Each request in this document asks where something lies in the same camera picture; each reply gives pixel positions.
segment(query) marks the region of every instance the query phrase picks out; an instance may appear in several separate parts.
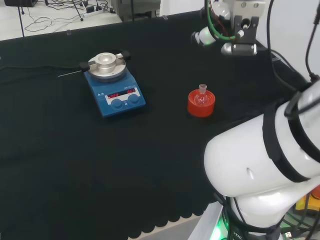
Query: white wall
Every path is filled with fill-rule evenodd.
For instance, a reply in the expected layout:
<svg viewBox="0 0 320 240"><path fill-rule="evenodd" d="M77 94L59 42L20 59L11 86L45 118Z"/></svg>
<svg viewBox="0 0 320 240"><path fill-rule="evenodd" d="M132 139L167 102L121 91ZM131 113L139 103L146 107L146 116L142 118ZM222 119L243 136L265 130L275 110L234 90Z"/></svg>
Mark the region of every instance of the white wall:
<svg viewBox="0 0 320 240"><path fill-rule="evenodd" d="M260 19L257 40L267 46L266 22L270 0L265 1L266 8ZM305 55L318 4L319 0L275 0L271 13L272 49L280 52L294 68L308 79ZM196 11L203 6L203 0L161 0L160 14L171 15ZM320 75L318 56L320 56L320 26L315 34L309 55L311 70Z"/></svg>

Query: black fabric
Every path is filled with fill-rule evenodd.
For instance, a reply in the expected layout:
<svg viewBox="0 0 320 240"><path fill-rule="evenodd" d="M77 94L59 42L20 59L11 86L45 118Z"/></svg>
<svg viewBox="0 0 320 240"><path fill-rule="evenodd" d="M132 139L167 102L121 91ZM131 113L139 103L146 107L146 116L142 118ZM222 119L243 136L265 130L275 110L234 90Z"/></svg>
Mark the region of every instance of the black fabric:
<svg viewBox="0 0 320 240"><path fill-rule="evenodd" d="M102 119L81 72L1 71L1 239L125 240L201 215L215 201L204 171L207 142L292 93L275 80L266 52L230 58L220 43L192 44L205 25L190 12L0 42L0 64L16 66L77 66L127 50L146 100L144 108ZM187 112L199 84L216 97L206 119Z"/></svg>
<svg viewBox="0 0 320 240"><path fill-rule="evenodd" d="M284 152L281 149L275 125L275 117L278 107L285 101L278 100L268 106L263 115L263 142L265 150L269 158L273 161L274 165L278 170L290 181L294 183L301 183L309 180L303 175L301 175L295 168L290 164L286 158Z"/></svg>
<svg viewBox="0 0 320 240"><path fill-rule="evenodd" d="M293 107L293 111L298 111L298 106ZM289 127L291 133L296 141L299 144L300 148L308 154L312 159L320 163L320 150L313 144L310 138L307 136L304 128L301 125L300 117L295 117L288 119Z"/></svg>

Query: black strap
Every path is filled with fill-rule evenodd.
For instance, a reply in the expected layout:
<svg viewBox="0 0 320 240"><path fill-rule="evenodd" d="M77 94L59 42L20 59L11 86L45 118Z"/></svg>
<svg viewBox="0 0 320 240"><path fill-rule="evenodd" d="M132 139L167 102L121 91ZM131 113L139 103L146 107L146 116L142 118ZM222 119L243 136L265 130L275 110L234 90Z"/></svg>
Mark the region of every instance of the black strap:
<svg viewBox="0 0 320 240"><path fill-rule="evenodd" d="M295 105L293 107L293 111L297 110L298 107L297 105ZM306 154L308 154L308 156L320 163L320 150L312 143L312 141L307 136L304 128L301 125L300 118L288 118L288 123L296 143L299 144L300 148Z"/></svg>
<svg viewBox="0 0 320 240"><path fill-rule="evenodd" d="M264 146L269 158L273 161L279 171L290 181L301 183L309 180L309 178L301 175L290 164L281 149L277 137L275 118L278 106L281 104L281 101L275 102L264 112L262 126Z"/></svg>

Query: white floor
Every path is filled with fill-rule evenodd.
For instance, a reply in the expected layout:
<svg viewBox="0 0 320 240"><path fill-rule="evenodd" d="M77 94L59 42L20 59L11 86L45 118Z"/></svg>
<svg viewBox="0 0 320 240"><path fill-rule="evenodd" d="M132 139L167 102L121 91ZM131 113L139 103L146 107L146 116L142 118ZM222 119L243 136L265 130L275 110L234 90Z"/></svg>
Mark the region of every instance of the white floor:
<svg viewBox="0 0 320 240"><path fill-rule="evenodd" d="M105 1L98 0L98 2L99 4L100 3L102 4ZM95 0L89 0L89 4L96 5L97 2ZM54 8L46 6L44 2L37 2L34 7L29 7L28 9L30 11L30 16L33 17L35 20L37 19L37 17L48 17L51 19L63 18L63 19L57 19L58 21L54 21L54 25L48 26L44 30L36 31L39 29L43 29L44 27L46 27L51 23L50 20L43 19L46 21L41 22L42 19L40 19L39 22L41 23L33 24L27 28L28 30L36 31L36 32L30 32L30 31L24 30L25 36L61 32L61 31L74 30L74 29L82 29L82 28L122 22L117 14L111 14L106 11L99 13L97 15L84 17L83 21L80 21L80 17L77 16L78 13L76 9L67 8L67 9L56 10ZM25 12L25 14L21 16L22 24L24 28L34 22L33 19L29 16L28 9L24 7L23 11ZM22 37L22 31L21 31L18 8L13 6L6 6L4 0L0 0L0 41L7 40L7 39L21 38L21 37Z"/></svg>

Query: green cable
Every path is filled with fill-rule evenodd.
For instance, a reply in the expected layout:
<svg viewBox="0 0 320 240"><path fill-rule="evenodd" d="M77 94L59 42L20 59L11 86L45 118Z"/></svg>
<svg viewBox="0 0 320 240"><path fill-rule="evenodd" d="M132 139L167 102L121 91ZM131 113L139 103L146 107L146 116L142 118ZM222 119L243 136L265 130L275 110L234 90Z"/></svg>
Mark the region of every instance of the green cable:
<svg viewBox="0 0 320 240"><path fill-rule="evenodd" d="M223 35L221 35L216 29L215 29L215 27L214 27L214 25L213 25L213 23L212 23L212 21L211 21L211 18L210 18L210 1L211 0L207 0L206 1L206 4L207 4L207 18L208 18L208 22L209 22L209 28L211 28L212 30L213 30L213 32L214 32L214 34L218 37L218 38L220 38L220 39L222 39L222 40L233 40L233 39L235 39L236 38L236 36L223 36Z"/></svg>

